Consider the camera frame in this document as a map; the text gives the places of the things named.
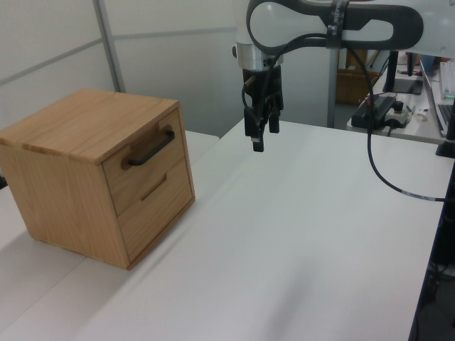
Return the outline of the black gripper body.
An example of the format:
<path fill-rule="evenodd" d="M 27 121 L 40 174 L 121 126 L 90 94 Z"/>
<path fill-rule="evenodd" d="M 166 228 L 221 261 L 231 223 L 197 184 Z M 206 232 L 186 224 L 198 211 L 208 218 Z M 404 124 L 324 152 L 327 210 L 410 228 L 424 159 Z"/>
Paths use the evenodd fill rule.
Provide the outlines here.
<path fill-rule="evenodd" d="M 242 95 L 242 101 L 244 106 L 247 106 L 246 97 L 247 94 L 252 99 L 252 106 L 256 107 L 261 100 L 261 93 L 263 86 L 266 81 L 268 71 L 251 71 L 242 70 L 243 81 L 246 84 L 245 92 Z M 266 100 L 274 99 L 279 107 L 283 107 L 283 95 L 282 95 L 282 72 L 281 67 L 277 66 L 273 69 L 272 74 L 269 78 L 269 82 L 266 90 Z"/>

